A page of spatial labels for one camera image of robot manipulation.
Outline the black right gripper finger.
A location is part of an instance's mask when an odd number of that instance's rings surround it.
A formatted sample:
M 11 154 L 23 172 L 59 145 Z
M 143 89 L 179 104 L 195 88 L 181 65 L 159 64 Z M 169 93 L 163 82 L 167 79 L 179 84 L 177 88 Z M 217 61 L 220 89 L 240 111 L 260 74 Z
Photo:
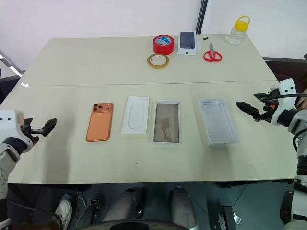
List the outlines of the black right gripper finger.
M 246 102 L 236 102 L 236 105 L 242 112 L 252 116 L 255 121 L 260 121 L 260 114 L 257 108 Z
M 271 96 L 265 93 L 256 93 L 253 94 L 253 96 L 256 97 L 259 101 L 267 101 L 271 99 Z

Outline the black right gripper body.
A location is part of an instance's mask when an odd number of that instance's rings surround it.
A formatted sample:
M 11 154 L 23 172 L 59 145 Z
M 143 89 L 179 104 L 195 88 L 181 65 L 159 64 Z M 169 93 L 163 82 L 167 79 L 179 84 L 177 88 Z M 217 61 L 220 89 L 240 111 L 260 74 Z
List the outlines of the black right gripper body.
M 257 109 L 256 113 L 254 115 L 254 120 L 256 122 L 259 122 L 261 120 L 264 120 L 266 122 L 270 122 L 273 114 L 277 110 L 278 104 L 279 104 L 278 100 L 264 101 L 264 106 L 262 108 L 263 112 L 259 112 L 259 110 Z

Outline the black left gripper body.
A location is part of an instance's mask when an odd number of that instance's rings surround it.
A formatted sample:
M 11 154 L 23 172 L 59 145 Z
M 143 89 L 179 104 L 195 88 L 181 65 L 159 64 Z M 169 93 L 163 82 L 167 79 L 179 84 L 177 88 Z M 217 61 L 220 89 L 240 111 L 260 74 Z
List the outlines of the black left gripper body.
M 39 137 L 35 135 L 41 135 L 41 130 L 42 129 L 32 129 L 31 126 L 21 125 L 22 133 L 31 140 L 33 145 L 39 141 Z

